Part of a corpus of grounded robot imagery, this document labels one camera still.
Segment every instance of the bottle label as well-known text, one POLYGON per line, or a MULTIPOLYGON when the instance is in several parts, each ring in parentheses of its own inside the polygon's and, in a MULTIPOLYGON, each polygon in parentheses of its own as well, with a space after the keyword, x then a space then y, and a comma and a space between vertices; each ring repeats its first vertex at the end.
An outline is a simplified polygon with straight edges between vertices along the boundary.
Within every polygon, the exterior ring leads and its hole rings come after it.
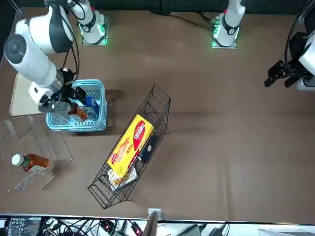
POLYGON ((29 172, 40 172, 40 171, 43 171, 45 170, 44 167, 41 167, 41 166, 33 166, 32 168, 30 168, 29 172))

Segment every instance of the brown table surface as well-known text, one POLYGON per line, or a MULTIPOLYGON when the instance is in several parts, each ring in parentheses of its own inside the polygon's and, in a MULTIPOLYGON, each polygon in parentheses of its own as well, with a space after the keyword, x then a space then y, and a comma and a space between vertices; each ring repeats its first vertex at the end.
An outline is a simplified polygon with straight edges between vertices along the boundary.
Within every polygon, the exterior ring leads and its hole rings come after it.
MULTIPOLYGON (((25 15, 45 12, 27 8, 25 15)), ((221 50, 211 49, 208 31, 180 19, 105 15, 112 17, 108 45, 79 45, 79 78, 103 81, 109 127, 99 135, 63 133, 73 161, 47 190, 7 192, 2 178, 0 212, 145 218, 155 207, 164 219, 315 222, 315 93, 263 84, 294 16, 246 15, 238 49, 221 50), (168 134, 131 201, 102 210, 87 187, 154 83, 172 99, 168 134)), ((61 66, 64 56, 50 58, 61 66)), ((74 68, 72 56, 67 66, 74 68)), ((2 118, 15 75, 4 60, 2 118)))

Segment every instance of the transparent plastic container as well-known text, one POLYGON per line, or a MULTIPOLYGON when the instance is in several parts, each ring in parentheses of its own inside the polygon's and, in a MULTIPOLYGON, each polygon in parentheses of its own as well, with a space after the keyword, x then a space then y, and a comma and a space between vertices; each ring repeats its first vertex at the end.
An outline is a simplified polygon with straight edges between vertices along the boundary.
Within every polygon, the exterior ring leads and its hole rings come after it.
POLYGON ((45 115, 36 115, 12 118, 0 124, 0 151, 10 176, 7 179, 16 189, 43 189, 72 160, 60 133, 45 123, 45 115), (39 172, 25 172, 11 162, 17 153, 46 157, 50 166, 39 172))

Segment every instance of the plastic basket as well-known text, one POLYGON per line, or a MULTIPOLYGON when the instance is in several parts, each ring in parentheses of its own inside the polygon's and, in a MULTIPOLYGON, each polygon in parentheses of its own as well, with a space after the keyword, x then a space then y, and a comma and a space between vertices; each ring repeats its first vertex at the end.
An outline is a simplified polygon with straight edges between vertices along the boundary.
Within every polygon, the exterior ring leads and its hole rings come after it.
POLYGON ((106 127, 107 103, 105 100, 105 88, 100 80, 77 80, 72 87, 80 87, 87 96, 92 96, 99 105, 99 116, 97 120, 87 118, 84 122, 71 120, 67 113, 48 113, 46 122, 49 128, 56 131, 70 132, 96 132, 103 131, 106 127))

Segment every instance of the bottle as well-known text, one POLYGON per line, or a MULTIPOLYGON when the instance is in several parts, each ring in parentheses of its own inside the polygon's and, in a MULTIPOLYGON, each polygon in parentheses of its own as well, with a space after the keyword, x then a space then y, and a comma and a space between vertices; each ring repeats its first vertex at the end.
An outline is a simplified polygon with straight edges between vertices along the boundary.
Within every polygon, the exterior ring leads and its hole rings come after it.
POLYGON ((68 109, 68 115, 70 116, 70 118, 77 122, 84 122, 88 117, 83 109, 75 102, 72 102, 71 105, 69 105, 68 109))
POLYGON ((12 164, 14 166, 21 166, 26 172, 38 172, 50 166, 47 158, 36 154, 28 154, 26 156, 15 154, 12 157, 12 164))

